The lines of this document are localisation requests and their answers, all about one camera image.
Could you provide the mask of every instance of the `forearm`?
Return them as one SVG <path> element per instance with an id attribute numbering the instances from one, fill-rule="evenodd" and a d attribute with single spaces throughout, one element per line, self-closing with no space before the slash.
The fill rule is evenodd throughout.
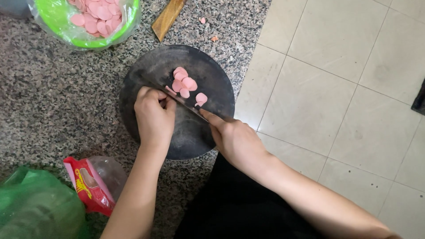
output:
<path id="1" fill-rule="evenodd" d="M 102 239 L 149 237 L 155 213 L 158 175 L 166 154 L 167 148 L 140 147 Z"/>
<path id="2" fill-rule="evenodd" d="M 291 169 L 275 156 L 255 178 L 276 192 L 313 226 L 334 238 L 388 238 L 393 235 L 352 201 Z"/>

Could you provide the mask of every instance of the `knife blade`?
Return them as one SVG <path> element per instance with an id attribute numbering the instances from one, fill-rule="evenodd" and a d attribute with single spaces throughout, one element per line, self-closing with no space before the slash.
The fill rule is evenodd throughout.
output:
<path id="1" fill-rule="evenodd" d="M 173 93 L 169 92 L 165 86 L 162 86 L 161 84 L 157 83 L 155 80 L 150 79 L 149 77 L 143 76 L 143 78 L 147 79 L 150 83 L 152 83 L 152 85 L 154 85 L 156 88 L 158 88 L 159 90 L 165 92 L 167 95 L 169 95 L 170 97 L 172 97 L 173 99 L 175 99 L 177 102 L 179 102 L 180 104 L 184 105 L 186 108 L 188 108 L 190 111 L 192 111 L 193 113 L 195 113 L 197 116 L 201 117 L 203 120 L 205 120 L 207 123 L 208 120 L 205 119 L 200 113 L 199 111 L 195 108 L 195 107 L 191 107 L 186 105 L 186 100 L 182 97 L 179 97 L 177 95 L 174 95 Z"/>

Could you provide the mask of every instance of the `red packaging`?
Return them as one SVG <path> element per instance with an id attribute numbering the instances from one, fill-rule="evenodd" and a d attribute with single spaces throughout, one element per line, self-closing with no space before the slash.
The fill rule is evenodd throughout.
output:
<path id="1" fill-rule="evenodd" d="M 63 162 L 78 197 L 86 206 L 86 212 L 100 212 L 111 216 L 116 202 L 90 161 L 77 161 L 73 157 L 67 157 Z"/>

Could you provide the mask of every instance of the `round cutting board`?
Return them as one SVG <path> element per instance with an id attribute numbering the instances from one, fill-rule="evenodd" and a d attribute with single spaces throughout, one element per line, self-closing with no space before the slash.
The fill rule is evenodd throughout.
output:
<path id="1" fill-rule="evenodd" d="M 219 64 L 206 53 L 185 45 L 162 46 L 145 53 L 130 68 L 125 76 L 119 95 L 119 109 L 122 121 L 130 135 L 140 142 L 134 103 L 139 89 L 152 87 L 149 77 L 160 85 L 171 88 L 173 71 L 177 67 L 187 70 L 189 77 L 198 84 L 196 91 L 186 99 L 188 105 L 196 104 L 195 96 L 204 93 L 208 101 L 203 109 L 224 117 L 233 117 L 235 98 L 232 84 Z M 195 113 L 177 103 L 176 122 L 167 159 L 192 159 L 201 156 L 215 147 L 207 122 Z"/>

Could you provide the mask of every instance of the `hand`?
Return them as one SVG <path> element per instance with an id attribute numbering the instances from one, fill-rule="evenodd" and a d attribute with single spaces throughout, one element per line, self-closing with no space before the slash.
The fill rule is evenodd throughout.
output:
<path id="1" fill-rule="evenodd" d="M 162 91 L 143 86 L 134 103 L 140 145 L 169 147 L 174 131 L 176 102 Z"/>
<path id="2" fill-rule="evenodd" d="M 253 128 L 237 119 L 221 119 L 213 113 L 199 111 L 210 123 L 220 153 L 231 165 L 249 177 L 258 179 L 277 158 L 270 154 Z"/>

